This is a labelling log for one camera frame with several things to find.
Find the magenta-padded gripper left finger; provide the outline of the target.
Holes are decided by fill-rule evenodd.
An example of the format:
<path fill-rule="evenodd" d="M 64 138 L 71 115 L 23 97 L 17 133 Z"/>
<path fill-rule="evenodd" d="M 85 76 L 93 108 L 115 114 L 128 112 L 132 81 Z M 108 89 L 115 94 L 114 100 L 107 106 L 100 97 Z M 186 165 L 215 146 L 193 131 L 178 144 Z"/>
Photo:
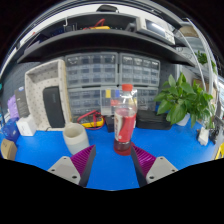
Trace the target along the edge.
<path fill-rule="evenodd" d="M 96 146 L 91 145 L 75 155 L 61 157 L 48 171 L 81 187 L 86 187 L 96 156 Z"/>

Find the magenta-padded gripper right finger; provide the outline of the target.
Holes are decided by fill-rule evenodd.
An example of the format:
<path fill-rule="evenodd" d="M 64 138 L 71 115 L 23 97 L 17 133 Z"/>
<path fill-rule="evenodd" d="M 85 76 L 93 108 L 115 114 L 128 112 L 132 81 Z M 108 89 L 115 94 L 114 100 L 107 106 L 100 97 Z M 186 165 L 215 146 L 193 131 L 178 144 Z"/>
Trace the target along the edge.
<path fill-rule="evenodd" d="M 131 148 L 131 157 L 140 187 L 178 171 L 164 156 L 155 157 L 135 145 Z"/>

